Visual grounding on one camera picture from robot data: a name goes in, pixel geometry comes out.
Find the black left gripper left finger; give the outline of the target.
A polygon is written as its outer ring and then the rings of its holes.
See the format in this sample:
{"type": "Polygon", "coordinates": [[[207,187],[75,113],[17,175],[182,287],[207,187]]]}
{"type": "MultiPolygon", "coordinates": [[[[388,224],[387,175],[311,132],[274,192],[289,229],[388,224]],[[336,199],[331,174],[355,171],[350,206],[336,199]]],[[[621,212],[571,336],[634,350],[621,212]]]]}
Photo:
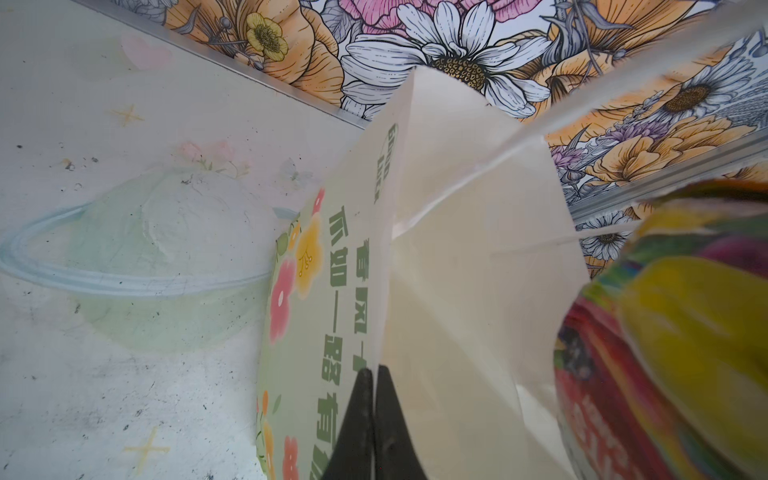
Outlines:
{"type": "Polygon", "coordinates": [[[374,382],[362,369],[352,389],[337,444],[322,480],[370,480],[374,455],[374,382]]]}

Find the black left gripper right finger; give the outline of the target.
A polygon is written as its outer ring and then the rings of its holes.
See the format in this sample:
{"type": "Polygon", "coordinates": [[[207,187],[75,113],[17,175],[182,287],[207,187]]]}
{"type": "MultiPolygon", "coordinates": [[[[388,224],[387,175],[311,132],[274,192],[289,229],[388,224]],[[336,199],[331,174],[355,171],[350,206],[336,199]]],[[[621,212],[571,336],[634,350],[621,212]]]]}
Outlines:
{"type": "Polygon", "coordinates": [[[390,370],[379,365],[374,402],[376,480],[426,480],[390,370]]]}

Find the white paper bag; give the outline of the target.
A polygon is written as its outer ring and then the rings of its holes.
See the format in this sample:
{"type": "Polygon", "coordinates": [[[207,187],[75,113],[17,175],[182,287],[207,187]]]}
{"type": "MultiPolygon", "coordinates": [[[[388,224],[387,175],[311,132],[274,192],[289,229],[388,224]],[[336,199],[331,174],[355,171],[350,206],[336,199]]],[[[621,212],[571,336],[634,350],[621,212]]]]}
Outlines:
{"type": "Polygon", "coordinates": [[[552,354],[588,274],[546,138],[763,26],[732,1],[527,124],[414,70],[278,247],[257,390],[269,479],[321,479],[357,373],[430,479],[571,479],[552,354]]]}

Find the purple pink snack bag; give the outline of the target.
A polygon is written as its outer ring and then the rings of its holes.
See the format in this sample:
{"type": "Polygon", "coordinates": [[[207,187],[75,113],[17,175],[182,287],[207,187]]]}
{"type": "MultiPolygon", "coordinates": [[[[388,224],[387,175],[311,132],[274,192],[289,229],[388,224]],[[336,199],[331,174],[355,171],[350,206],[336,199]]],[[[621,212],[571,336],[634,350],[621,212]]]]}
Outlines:
{"type": "Polygon", "coordinates": [[[655,200],[573,302],[553,363],[578,478],[765,478],[766,184],[655,200]]]}

